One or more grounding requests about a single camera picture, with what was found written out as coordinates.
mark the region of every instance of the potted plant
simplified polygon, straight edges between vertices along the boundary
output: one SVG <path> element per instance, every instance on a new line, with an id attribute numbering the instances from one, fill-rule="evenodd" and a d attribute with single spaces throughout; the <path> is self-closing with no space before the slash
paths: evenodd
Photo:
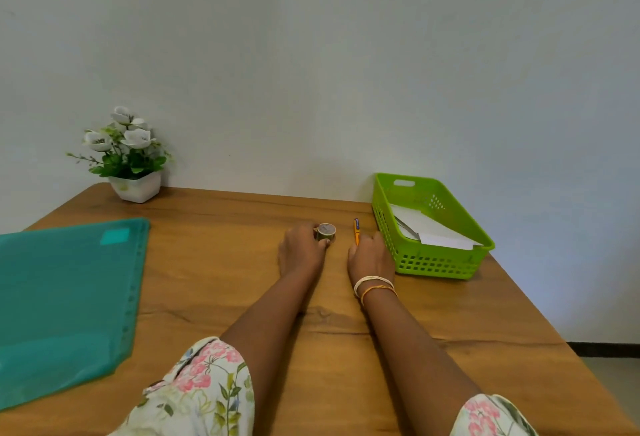
<path id="1" fill-rule="evenodd" d="M 84 130 L 84 144 L 103 153 L 101 161 L 89 156 L 67 156 L 88 161 L 89 171 L 108 178 L 123 200 L 146 202 L 160 191 L 160 171 L 171 155 L 164 145 L 152 137 L 151 128 L 127 108 L 112 112 L 114 122 L 100 131 Z"/>

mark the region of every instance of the person's right arm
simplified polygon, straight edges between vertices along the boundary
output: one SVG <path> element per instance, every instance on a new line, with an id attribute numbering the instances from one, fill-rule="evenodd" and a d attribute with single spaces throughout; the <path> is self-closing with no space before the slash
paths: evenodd
<path id="1" fill-rule="evenodd" d="M 364 276 L 391 282 L 395 264 L 382 235 L 362 236 L 349 251 L 349 278 L 354 285 Z M 371 286 L 366 281 L 358 295 Z M 449 436 L 460 409 L 481 390 L 429 336 L 389 289 L 372 289 L 364 308 L 400 391 L 407 415 L 418 435 Z"/>

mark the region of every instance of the wooden table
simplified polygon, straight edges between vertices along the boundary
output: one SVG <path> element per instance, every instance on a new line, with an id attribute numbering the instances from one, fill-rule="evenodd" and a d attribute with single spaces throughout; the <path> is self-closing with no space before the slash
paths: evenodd
<path id="1" fill-rule="evenodd" d="M 137 216 L 150 219 L 151 231 L 132 357 L 114 375 L 0 413 L 0 434 L 114 430 L 142 388 L 276 281 L 276 246 L 304 220 L 334 224 L 337 239 L 255 434 L 412 434 L 346 274 L 353 218 L 364 232 L 376 229 L 369 204 L 165 188 L 137 205 L 101 183 L 32 229 Z M 493 258 L 468 282 L 398 276 L 396 286 L 460 367 L 485 392 L 512 400 L 540 435 L 640 435 Z"/>

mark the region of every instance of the green plastic basket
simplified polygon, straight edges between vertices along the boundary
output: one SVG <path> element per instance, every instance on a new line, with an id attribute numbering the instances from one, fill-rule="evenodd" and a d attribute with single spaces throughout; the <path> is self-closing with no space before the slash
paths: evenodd
<path id="1" fill-rule="evenodd" d="M 429 246 L 408 239 L 398 229 L 389 204 L 420 210 L 444 226 L 482 246 L 472 250 Z M 420 276 L 469 279 L 495 244 L 459 201 L 433 178 L 377 173 L 373 212 L 385 244 L 396 262 L 396 272 Z"/>

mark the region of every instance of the tape roll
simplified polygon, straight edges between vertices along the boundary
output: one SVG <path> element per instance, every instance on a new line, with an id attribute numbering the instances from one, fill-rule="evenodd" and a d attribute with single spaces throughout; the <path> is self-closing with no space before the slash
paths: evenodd
<path id="1" fill-rule="evenodd" d="M 330 223 L 321 223 L 314 229 L 316 241 L 322 239 L 329 239 L 329 242 L 333 242 L 335 239 L 335 227 Z"/>

